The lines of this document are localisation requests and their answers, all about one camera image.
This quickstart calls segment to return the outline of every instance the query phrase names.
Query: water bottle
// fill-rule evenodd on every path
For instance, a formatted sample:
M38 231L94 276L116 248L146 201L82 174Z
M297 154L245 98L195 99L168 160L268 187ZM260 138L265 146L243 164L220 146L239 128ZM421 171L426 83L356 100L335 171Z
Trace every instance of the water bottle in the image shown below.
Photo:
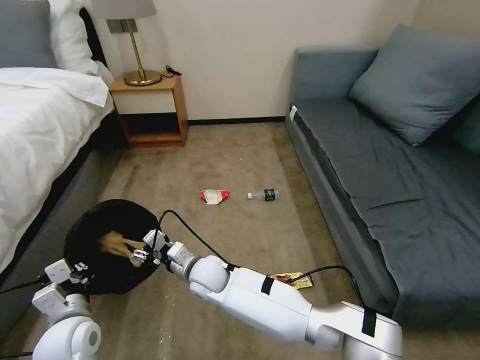
M265 189L263 191L248 193L248 199L273 201L278 198L279 198L279 191L275 189Z

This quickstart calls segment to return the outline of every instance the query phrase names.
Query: nightstand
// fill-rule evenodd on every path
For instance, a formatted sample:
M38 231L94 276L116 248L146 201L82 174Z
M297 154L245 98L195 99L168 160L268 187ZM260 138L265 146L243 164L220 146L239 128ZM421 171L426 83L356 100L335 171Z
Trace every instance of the nightstand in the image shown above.
M121 77L110 93L130 148L185 146L189 126L180 76L148 86L129 86Z

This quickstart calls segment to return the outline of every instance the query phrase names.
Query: baseboard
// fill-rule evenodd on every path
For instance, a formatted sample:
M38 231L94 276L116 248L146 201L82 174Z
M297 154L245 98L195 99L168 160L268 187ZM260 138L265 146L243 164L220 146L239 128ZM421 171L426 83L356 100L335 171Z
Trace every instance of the baseboard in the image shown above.
M285 116L263 116L263 117L240 117L228 119L205 119L188 120L188 125L232 125L232 124L257 124L257 123L283 123Z

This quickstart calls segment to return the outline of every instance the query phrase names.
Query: white duvet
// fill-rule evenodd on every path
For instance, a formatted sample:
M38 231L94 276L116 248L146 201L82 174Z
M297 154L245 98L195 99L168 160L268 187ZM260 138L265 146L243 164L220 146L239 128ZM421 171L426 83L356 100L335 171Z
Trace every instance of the white duvet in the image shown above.
M0 69L0 272L52 182L113 109L100 77L52 68Z

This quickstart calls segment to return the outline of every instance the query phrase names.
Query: snack wrapper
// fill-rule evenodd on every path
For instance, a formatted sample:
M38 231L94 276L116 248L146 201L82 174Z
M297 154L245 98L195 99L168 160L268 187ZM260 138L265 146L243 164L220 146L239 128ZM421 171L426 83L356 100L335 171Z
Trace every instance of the snack wrapper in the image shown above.
M230 195L227 190L203 190L200 191L200 197L206 201L207 205L217 205Z
M269 277L284 283L290 279L298 278L301 275L303 275L303 272L283 272L283 273L269 275ZM312 286L314 286L314 282L312 281L312 278L310 276L305 276L300 280L292 282L291 284L288 284L288 285L298 290L303 288L311 288Z

